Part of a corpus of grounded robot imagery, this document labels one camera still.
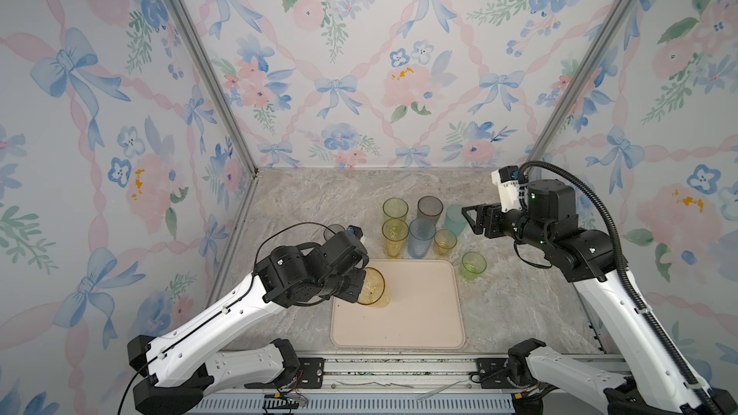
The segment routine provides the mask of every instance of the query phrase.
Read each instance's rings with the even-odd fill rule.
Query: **blue plastic cup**
[[[469,224],[461,214],[461,206],[454,204],[446,210],[446,219],[444,220],[444,229],[448,229],[456,236],[460,236]]]
[[[407,252],[412,258],[424,258],[435,237],[435,223],[428,218],[416,218],[411,222],[411,235],[407,241]]]

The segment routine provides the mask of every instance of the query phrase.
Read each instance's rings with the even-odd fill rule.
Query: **marble countertop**
[[[255,251],[265,238],[296,222],[360,226],[369,256],[386,258],[381,229],[384,200],[405,199],[410,222],[416,215],[418,199],[425,195],[438,197],[445,207],[453,203],[470,206],[499,202],[489,170],[264,171],[223,291],[253,269]],[[269,241],[259,258],[281,244],[323,243],[322,233],[318,226],[296,227]],[[558,270],[532,268],[517,258],[509,238],[487,239],[475,236],[468,228],[459,237],[449,261],[458,265],[466,251],[483,254],[488,266],[473,283],[457,279],[466,343],[454,352],[507,352],[510,346],[530,337],[564,353],[599,352],[577,293]],[[532,247],[520,247],[520,254],[531,262],[547,263]],[[405,251],[401,258],[410,256]],[[251,349],[276,338],[289,338],[298,351],[343,350],[330,339],[331,309],[332,301],[316,307],[290,308],[248,329],[225,348]]]

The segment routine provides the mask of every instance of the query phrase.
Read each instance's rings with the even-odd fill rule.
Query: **plastic cup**
[[[461,206],[454,204],[446,210],[446,219],[444,219],[444,229],[448,229],[456,236],[460,236],[469,224],[461,214]]]
[[[359,293],[359,299],[356,302],[374,308],[386,307],[390,303],[392,295],[384,283],[384,276],[373,267],[365,267],[364,271],[366,272],[364,285],[362,285],[362,291]]]
[[[477,252],[466,252],[461,258],[459,275],[466,281],[474,281],[487,269],[487,260]]]
[[[323,230],[323,238],[327,241],[331,237],[335,236],[341,231],[346,231],[346,228],[341,225],[329,225],[329,229]]]
[[[410,228],[400,218],[390,218],[382,225],[384,236],[384,253],[390,258],[397,258],[402,254]]]
[[[405,217],[407,217],[408,208],[407,202],[400,198],[389,198],[385,200],[382,206],[384,221],[390,218],[398,218],[404,221]]]
[[[435,225],[441,212],[444,211],[444,203],[434,196],[425,196],[418,201],[418,218],[428,218]]]
[[[451,250],[456,247],[456,234],[448,229],[439,229],[433,238],[433,251],[441,258],[447,259]]]
[[[411,235],[408,238],[407,252],[412,258],[424,258],[430,244],[433,244],[435,224],[428,218],[415,218],[411,222]]]

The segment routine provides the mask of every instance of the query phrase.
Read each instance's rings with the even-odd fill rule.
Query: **floral wallpaper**
[[[696,370],[733,393],[736,65],[738,0],[639,0],[544,157],[603,198],[646,300]],[[604,230],[578,198],[582,223]]]
[[[521,162],[614,2],[183,1],[257,165],[337,168]]]
[[[2,11],[0,413],[113,413],[126,343],[205,308],[247,173],[161,0]]]

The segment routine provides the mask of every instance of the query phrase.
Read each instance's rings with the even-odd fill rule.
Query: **wire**
[[[123,410],[123,402],[125,401],[125,396],[128,394],[128,390],[131,389],[131,385],[134,384],[134,380],[138,376],[138,374],[141,373],[143,369],[145,369],[149,364],[151,364],[153,361],[156,360],[158,356],[154,356],[150,361],[148,361],[146,364],[141,365],[141,368],[134,373],[134,376],[131,378],[131,381],[128,382],[128,386],[125,387],[125,391],[123,392],[122,397],[120,398],[120,405],[118,405],[118,415],[120,415],[120,411]]]
[[[522,258],[522,257],[520,256],[520,254],[518,253],[518,251],[517,251],[517,246],[518,246],[518,245],[522,245],[522,244],[519,244],[517,240],[516,240],[516,241],[513,241],[513,243],[512,243],[512,248],[513,248],[513,249],[515,250],[515,254],[517,255],[517,257],[518,257],[518,258],[520,258],[520,261],[521,261],[521,262],[523,262],[523,263],[525,263],[525,264],[530,264],[530,266],[532,266],[532,267],[536,267],[536,268],[538,268],[538,269],[540,269],[540,270],[548,270],[548,269],[551,269],[551,267],[553,266],[552,264],[549,264],[549,265],[547,266],[547,265],[545,265],[545,264],[531,263],[530,261],[528,261],[528,260],[526,260],[526,259],[523,259],[523,258]]]
[[[266,244],[268,241],[272,240],[274,237],[279,236],[283,232],[285,232],[287,230],[290,230],[293,227],[301,226],[301,225],[318,225],[318,226],[323,226],[325,229],[328,229],[333,234],[336,234],[336,231],[333,231],[328,226],[323,225],[322,223],[316,223],[316,222],[312,222],[312,221],[303,221],[303,222],[300,222],[300,223],[296,223],[296,224],[294,224],[292,226],[285,227],[281,231],[278,231],[278,232],[272,234],[271,236],[267,237],[261,243],[261,245],[259,245],[259,248],[256,249],[256,255],[254,256],[254,266],[253,266],[253,269],[252,269],[252,272],[251,272],[251,283],[249,284],[249,288],[248,288],[248,290],[246,290],[246,293],[244,295],[241,295],[240,297],[238,297],[237,300],[233,301],[231,304],[229,304],[225,308],[219,309],[215,314],[211,315],[208,319],[206,319],[205,321],[203,321],[202,324],[198,325],[193,330],[191,330],[186,335],[184,335],[182,338],[180,338],[179,340],[177,340],[173,344],[171,344],[168,348],[166,348],[164,351],[162,351],[162,353],[166,354],[167,351],[170,351],[172,348],[174,348],[174,346],[177,346],[178,344],[180,344],[185,338],[187,338],[190,335],[192,335],[193,333],[197,332],[199,329],[201,329],[205,324],[207,324],[211,320],[217,318],[220,314],[222,314],[223,309],[230,309],[238,301],[243,300],[246,297],[246,295],[248,295],[251,292],[251,289],[253,289],[253,287],[254,287],[254,278],[256,276],[256,263],[259,261],[259,251],[261,251],[261,248],[264,246],[264,244]],[[118,407],[118,415],[120,415],[120,411],[123,410],[123,402],[125,401],[125,396],[126,396],[126,394],[128,394],[128,390],[131,388],[131,385],[134,383],[134,380],[136,378],[136,375],[138,375],[139,373],[141,373],[141,371],[143,369],[145,369],[146,367],[148,367],[148,365],[151,364],[153,361],[155,361],[157,359],[157,357],[158,357],[158,355],[154,356],[150,361],[148,361],[146,364],[144,364],[143,367],[141,367],[140,369],[138,369],[138,371],[136,373],[134,373],[133,378],[131,378],[131,381],[128,382],[128,386],[126,386],[125,391],[123,392],[123,397],[120,398],[120,405]]]
[[[623,289],[628,294],[628,297],[632,300],[636,309],[646,311],[641,314],[643,316],[643,319],[649,324],[649,327],[653,331],[654,335],[656,335],[656,338],[664,347],[674,364],[677,366],[677,369],[679,369],[679,373],[682,374],[684,380],[686,380],[689,385],[698,384],[698,379],[696,378],[695,374],[692,373],[689,365],[684,360],[684,357],[682,357],[682,355],[679,353],[679,350],[674,345],[672,339],[667,335],[656,317],[651,313],[648,304],[646,304],[646,301],[643,300],[641,294],[633,287],[632,283],[630,283],[630,279],[628,279],[627,275],[628,262],[623,256],[623,247],[620,244],[620,235],[618,234],[618,228],[615,226],[615,220],[613,220],[613,217],[610,215],[610,212],[604,206],[604,203],[602,203],[599,196],[597,196],[597,194],[595,194],[594,191],[589,188],[589,186],[587,186],[584,182],[579,180],[570,172],[562,169],[559,166],[555,166],[552,163],[542,161],[528,161],[520,166],[520,168],[518,169],[518,183],[520,184],[521,189],[524,189],[525,184],[528,182],[528,176],[525,175],[523,171],[529,169],[530,167],[540,167],[541,169],[552,171],[565,180],[570,181],[573,185],[579,188],[582,193],[587,196],[587,198],[593,203],[595,208],[597,208],[597,212],[600,214],[600,216],[604,220],[604,225],[607,227],[607,233],[610,236],[610,241],[613,243],[613,258],[615,260],[615,270],[618,273],[618,279],[620,280]],[[519,199],[522,209],[527,209],[524,202],[525,199],[523,199],[522,196],[519,196]],[[710,398],[710,396],[705,392],[704,389],[695,388],[692,391],[695,392],[697,398],[705,405],[709,413],[712,413],[713,415],[721,415],[722,411],[717,408],[715,402],[712,400],[712,398]]]

